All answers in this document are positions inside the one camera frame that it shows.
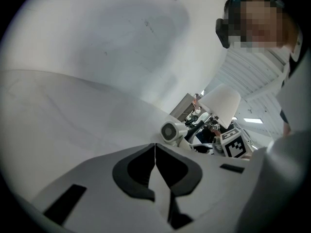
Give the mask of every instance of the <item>ceiling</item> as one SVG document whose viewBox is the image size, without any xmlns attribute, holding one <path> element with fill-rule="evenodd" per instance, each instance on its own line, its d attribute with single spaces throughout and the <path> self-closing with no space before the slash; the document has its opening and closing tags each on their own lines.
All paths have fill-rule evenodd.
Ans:
<svg viewBox="0 0 311 233">
<path fill-rule="evenodd" d="M 241 102 L 235 122 L 258 147 L 268 145 L 267 137 L 276 140 L 282 136 L 283 121 L 276 94 L 286 75 L 284 65 L 288 59 L 285 48 L 254 52 L 230 47 L 225 62 L 206 87 L 205 93 L 224 83 L 239 92 Z M 249 123 L 244 118 L 260 118 L 263 124 Z"/>
</svg>

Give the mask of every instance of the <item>person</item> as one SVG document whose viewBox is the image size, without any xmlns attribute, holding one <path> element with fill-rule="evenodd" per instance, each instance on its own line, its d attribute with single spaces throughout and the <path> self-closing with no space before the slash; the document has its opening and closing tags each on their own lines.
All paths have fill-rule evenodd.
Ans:
<svg viewBox="0 0 311 233">
<path fill-rule="evenodd" d="M 303 28 L 304 23 L 297 23 L 302 20 L 296 20 L 293 11 L 288 13 L 276 0 L 227 0 L 224 12 L 227 35 L 238 35 L 241 42 L 251 43 L 252 47 L 287 47 L 290 50 L 289 67 L 284 67 L 289 70 L 286 82 L 309 50 L 309 30 Z M 290 126 L 283 111 L 280 116 L 284 120 L 283 135 L 287 136 Z"/>
<path fill-rule="evenodd" d="M 192 104 L 193 104 L 193 106 L 196 108 L 196 105 L 197 105 L 197 102 L 198 102 L 198 97 L 199 97 L 199 94 L 198 93 L 196 93 L 195 94 L 195 98 L 193 99 L 193 101 L 192 101 Z"/>
<path fill-rule="evenodd" d="M 220 136 L 234 129 L 233 121 L 227 129 L 220 125 L 219 130 L 216 130 L 213 128 L 215 124 L 218 124 L 218 122 L 214 120 L 209 125 L 204 126 L 203 130 L 195 135 L 201 143 L 212 143 L 215 136 Z"/>
<path fill-rule="evenodd" d="M 201 106 L 199 106 L 196 110 L 194 110 L 194 111 L 193 111 L 192 115 L 194 115 L 194 116 L 198 116 L 198 115 L 200 115 L 200 113 L 201 113 L 201 109 L 202 109 L 202 107 L 201 107 Z"/>
</svg>

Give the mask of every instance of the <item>ceiling light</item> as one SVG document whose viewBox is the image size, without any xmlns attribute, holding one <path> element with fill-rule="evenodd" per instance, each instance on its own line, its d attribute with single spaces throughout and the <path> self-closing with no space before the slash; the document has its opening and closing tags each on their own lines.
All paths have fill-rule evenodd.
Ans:
<svg viewBox="0 0 311 233">
<path fill-rule="evenodd" d="M 246 122 L 263 123 L 259 118 L 244 118 Z"/>
</svg>

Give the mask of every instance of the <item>black slot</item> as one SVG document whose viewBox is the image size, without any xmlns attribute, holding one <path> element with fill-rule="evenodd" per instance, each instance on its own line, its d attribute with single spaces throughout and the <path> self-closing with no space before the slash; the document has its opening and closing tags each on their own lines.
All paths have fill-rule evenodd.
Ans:
<svg viewBox="0 0 311 233">
<path fill-rule="evenodd" d="M 154 146 L 132 160 L 127 167 L 130 177 L 137 183 L 148 188 L 151 171 L 155 166 Z"/>
<path fill-rule="evenodd" d="M 188 195 L 202 179 L 200 166 L 161 144 L 155 145 L 156 166 L 174 196 Z"/>
<path fill-rule="evenodd" d="M 85 187 L 73 184 L 44 212 L 44 216 L 62 225 L 85 191 Z"/>
<path fill-rule="evenodd" d="M 192 222 L 192 219 L 179 211 L 174 194 L 171 192 L 168 223 L 176 230 Z"/>
<path fill-rule="evenodd" d="M 209 153 L 209 150 L 212 150 L 213 148 L 204 145 L 199 145 L 195 146 L 194 149 L 197 150 L 199 153 Z"/>
<path fill-rule="evenodd" d="M 220 166 L 220 168 L 232 171 L 232 172 L 236 172 L 236 173 L 243 173 L 244 168 L 240 167 L 240 166 L 233 166 L 233 165 L 229 165 L 229 164 L 222 164 Z"/>
</svg>

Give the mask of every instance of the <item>black cutout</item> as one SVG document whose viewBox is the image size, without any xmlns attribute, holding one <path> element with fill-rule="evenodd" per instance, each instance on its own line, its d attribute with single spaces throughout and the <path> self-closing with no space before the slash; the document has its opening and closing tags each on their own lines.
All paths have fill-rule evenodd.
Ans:
<svg viewBox="0 0 311 233">
<path fill-rule="evenodd" d="M 191 222 L 192 219 L 188 215 L 180 213 L 175 196 L 171 192 L 168 223 L 176 230 Z"/>
<path fill-rule="evenodd" d="M 202 179 L 202 170 L 196 162 L 161 144 L 155 145 L 155 159 L 159 172 L 176 197 L 190 194 Z"/>
<path fill-rule="evenodd" d="M 83 186 L 72 185 L 44 212 L 44 216 L 62 225 L 85 191 Z"/>
<path fill-rule="evenodd" d="M 240 167 L 240 166 L 233 166 L 233 165 L 229 165 L 229 164 L 222 164 L 220 166 L 220 168 L 232 171 L 232 172 L 236 172 L 236 173 L 243 173 L 244 168 Z"/>
<path fill-rule="evenodd" d="M 199 153 L 209 153 L 209 150 L 212 150 L 213 148 L 210 148 L 204 145 L 199 145 L 199 146 L 194 146 L 194 149 L 197 150 Z"/>
<path fill-rule="evenodd" d="M 154 191 L 148 189 L 150 174 L 154 166 L 155 145 L 152 143 L 116 163 L 112 176 L 117 186 L 127 195 L 155 201 Z"/>
</svg>

